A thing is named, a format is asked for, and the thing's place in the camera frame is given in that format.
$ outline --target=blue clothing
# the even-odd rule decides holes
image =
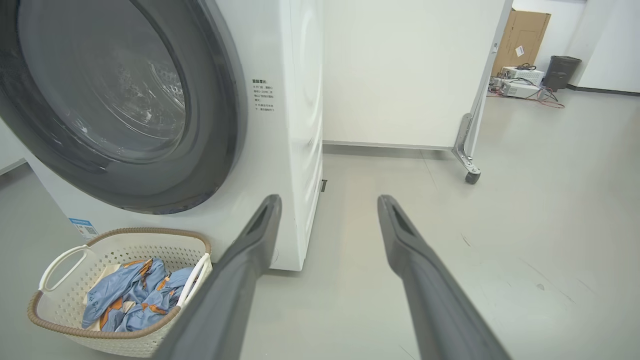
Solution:
[[[192,271],[193,268],[183,268],[172,273],[164,284],[158,284],[142,303],[136,304],[124,315],[115,331],[142,330],[160,321],[178,303]]]
[[[109,307],[118,299],[143,301],[165,276],[164,263],[158,258],[121,265],[87,293],[82,328],[91,326],[105,311],[109,310],[109,316],[112,310],[117,310]]]
[[[178,303],[192,271],[183,268],[168,275],[158,258],[121,265],[87,293],[83,329],[98,319],[102,331],[137,331],[157,323]],[[125,313],[127,301],[136,305]]]

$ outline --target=orange trim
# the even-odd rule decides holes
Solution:
[[[107,323],[107,320],[109,320],[109,312],[112,309],[120,310],[121,308],[122,308],[122,297],[119,297],[117,300],[112,302],[111,305],[109,305],[109,307],[107,307],[107,310],[100,317],[100,329],[102,329],[102,327]]]
[[[129,266],[131,266],[131,265],[144,263],[145,261],[147,261],[147,260],[136,260],[136,261],[131,261],[130,263],[123,264],[123,265],[122,265],[122,267],[123,267],[123,268],[128,268],[128,267],[129,267]]]
[[[167,282],[167,281],[169,281],[169,280],[170,280],[170,279],[169,279],[169,277],[168,277],[168,276],[167,276],[167,277],[165,277],[165,278],[160,282],[160,284],[158,284],[158,287],[156,288],[156,290],[157,290],[157,291],[162,290],[162,288],[164,288],[164,284],[166,284],[166,282]]]
[[[158,314],[162,314],[162,315],[166,315],[166,311],[160,309],[157,305],[155,304],[151,304],[149,305],[149,310],[153,311],[154,313],[158,313]]]
[[[140,276],[142,277],[142,288],[146,289],[147,288],[147,275],[149,270],[151,269],[151,265],[154,263],[153,259],[149,259],[145,262],[144,266],[142,266],[142,268],[140,268]]]

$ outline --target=front-loading washing machine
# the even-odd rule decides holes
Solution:
[[[209,237],[282,198],[272,268],[301,270],[322,181],[319,0],[8,0],[0,116],[85,239]]]

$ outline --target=sticker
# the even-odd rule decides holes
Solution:
[[[274,112],[273,86],[266,80],[252,79],[253,108],[258,112]]]
[[[91,240],[94,237],[98,236],[98,232],[95,230],[93,225],[91,225],[91,222],[76,218],[69,218],[69,221],[71,221],[71,224],[74,224],[76,226],[85,240]]]

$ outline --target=door glass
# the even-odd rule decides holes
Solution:
[[[23,0],[18,28],[35,83],[85,146],[128,163],[176,148],[186,126],[183,86],[129,0]]]

